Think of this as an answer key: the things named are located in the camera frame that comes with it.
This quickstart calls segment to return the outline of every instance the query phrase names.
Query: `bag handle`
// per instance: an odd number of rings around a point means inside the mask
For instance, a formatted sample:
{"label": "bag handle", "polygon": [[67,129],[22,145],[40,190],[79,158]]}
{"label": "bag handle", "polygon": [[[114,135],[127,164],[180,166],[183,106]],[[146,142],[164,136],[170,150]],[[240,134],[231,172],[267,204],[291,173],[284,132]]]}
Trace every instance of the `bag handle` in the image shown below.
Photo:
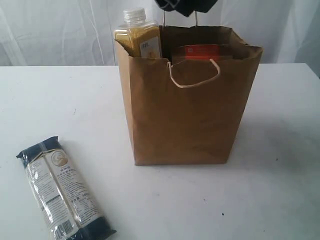
{"label": "bag handle", "polygon": [[196,88],[196,87],[199,87],[201,85],[204,85],[204,84],[208,84],[210,82],[213,82],[214,80],[216,80],[217,78],[220,77],[221,73],[220,73],[220,67],[219,65],[211,58],[210,59],[210,62],[213,64],[213,66],[215,66],[216,70],[217,70],[217,74],[207,80],[204,80],[204,81],[201,81],[201,82],[197,82],[195,84],[190,84],[190,85],[180,85],[179,83],[176,82],[176,80],[174,79],[173,75],[172,75],[172,65],[171,65],[171,62],[168,61],[168,66],[169,66],[169,73],[170,73],[170,78],[172,80],[172,82],[178,87],[178,88],[181,88],[181,89],[190,89],[190,88]]}
{"label": "bag handle", "polygon": [[[194,18],[195,18],[195,26],[198,26],[198,15],[197,11],[194,11]],[[163,10],[163,24],[164,27],[166,26],[166,11]]]}

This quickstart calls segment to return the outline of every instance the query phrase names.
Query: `tabletop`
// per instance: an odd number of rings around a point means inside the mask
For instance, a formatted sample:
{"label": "tabletop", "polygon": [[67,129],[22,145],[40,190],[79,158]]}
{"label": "tabletop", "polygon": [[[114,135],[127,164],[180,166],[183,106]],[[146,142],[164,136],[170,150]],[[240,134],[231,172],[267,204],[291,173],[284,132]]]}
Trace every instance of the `tabletop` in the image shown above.
{"label": "tabletop", "polygon": [[0,67],[0,236],[49,240],[16,154],[59,136],[111,240],[316,240],[320,80],[261,64],[223,165],[134,166],[117,66]]}

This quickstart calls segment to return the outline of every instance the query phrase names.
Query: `barcode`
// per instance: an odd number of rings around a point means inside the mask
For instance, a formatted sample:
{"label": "barcode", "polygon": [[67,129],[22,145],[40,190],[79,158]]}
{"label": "barcode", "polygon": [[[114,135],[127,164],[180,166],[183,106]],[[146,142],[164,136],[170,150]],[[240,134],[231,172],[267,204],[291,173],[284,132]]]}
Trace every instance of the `barcode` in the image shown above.
{"label": "barcode", "polygon": [[72,227],[72,224],[70,220],[65,221],[61,225],[58,226],[58,228],[55,231],[55,238],[57,240],[62,239],[63,237],[66,237],[67,234],[71,233],[74,228]]}

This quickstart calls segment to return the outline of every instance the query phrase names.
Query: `product label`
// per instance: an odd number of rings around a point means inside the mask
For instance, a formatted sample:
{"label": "product label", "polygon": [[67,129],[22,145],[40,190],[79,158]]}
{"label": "product label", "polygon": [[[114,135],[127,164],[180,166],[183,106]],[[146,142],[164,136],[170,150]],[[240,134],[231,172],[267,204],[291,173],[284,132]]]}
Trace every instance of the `product label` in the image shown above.
{"label": "product label", "polygon": [[102,217],[62,149],[42,154],[26,172],[53,239],[66,240]]}
{"label": "product label", "polygon": [[140,43],[140,51],[142,58],[156,59],[160,58],[159,38],[157,36]]}

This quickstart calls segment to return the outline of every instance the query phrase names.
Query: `plastic bottle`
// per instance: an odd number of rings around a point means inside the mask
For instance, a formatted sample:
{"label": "plastic bottle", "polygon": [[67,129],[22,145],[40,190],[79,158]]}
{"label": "plastic bottle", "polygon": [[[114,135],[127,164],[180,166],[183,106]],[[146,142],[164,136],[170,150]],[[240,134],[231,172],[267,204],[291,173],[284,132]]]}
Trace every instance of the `plastic bottle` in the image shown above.
{"label": "plastic bottle", "polygon": [[156,21],[147,21],[144,8],[123,11],[125,23],[114,31],[114,38],[132,57],[160,58],[160,29]]}

